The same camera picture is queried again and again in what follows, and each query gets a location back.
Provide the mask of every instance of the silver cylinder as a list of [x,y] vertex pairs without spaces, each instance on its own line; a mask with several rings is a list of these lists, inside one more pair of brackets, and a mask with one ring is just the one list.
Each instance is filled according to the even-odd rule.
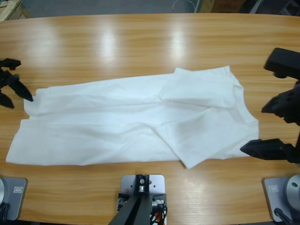
[[4,182],[3,182],[2,178],[0,178],[0,204],[3,202],[4,193],[5,193]]

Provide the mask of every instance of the cable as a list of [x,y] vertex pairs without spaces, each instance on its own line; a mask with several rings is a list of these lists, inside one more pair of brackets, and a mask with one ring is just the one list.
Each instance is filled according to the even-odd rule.
[[193,5],[193,7],[194,7],[194,11],[196,10],[196,6],[195,6],[195,4],[192,2],[192,1],[190,1],[190,0],[176,0],[174,3],[173,3],[173,5],[172,5],[172,9],[173,9],[173,11],[175,11],[175,4],[177,3],[177,2],[179,2],[179,1],[187,1],[187,2],[189,2],[189,3],[191,3],[192,5]]

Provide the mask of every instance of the metal mounting plate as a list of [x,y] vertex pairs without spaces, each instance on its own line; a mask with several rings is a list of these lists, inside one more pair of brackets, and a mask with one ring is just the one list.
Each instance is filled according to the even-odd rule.
[[[165,178],[163,175],[149,175],[151,184],[149,185],[150,194],[165,194]],[[133,195],[135,175],[124,175],[121,182],[121,193]]]

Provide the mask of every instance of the wood grain tabletop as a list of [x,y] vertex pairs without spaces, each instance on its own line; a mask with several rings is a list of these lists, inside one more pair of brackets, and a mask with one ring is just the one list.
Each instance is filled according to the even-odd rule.
[[[260,138],[295,144],[298,127],[261,108],[293,88],[263,69],[275,47],[300,52],[300,18],[281,15],[89,15],[0,23],[0,57],[21,60],[16,72],[38,88],[113,78],[231,66],[245,87]],[[23,100],[5,87],[15,109],[0,107],[0,175],[24,177],[28,187],[20,219],[65,224],[108,224],[116,214],[125,174],[162,174],[168,224],[240,224],[270,221],[262,180],[291,176],[286,161],[255,158],[206,160],[188,170],[179,161],[89,166],[28,166],[5,162]]]

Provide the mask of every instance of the label sticker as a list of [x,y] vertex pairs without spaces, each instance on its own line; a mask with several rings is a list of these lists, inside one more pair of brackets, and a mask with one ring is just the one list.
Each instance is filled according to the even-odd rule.
[[278,192],[279,191],[278,185],[270,185],[269,186],[269,191],[270,192]]
[[15,187],[14,188],[14,193],[22,193],[23,192],[23,187]]

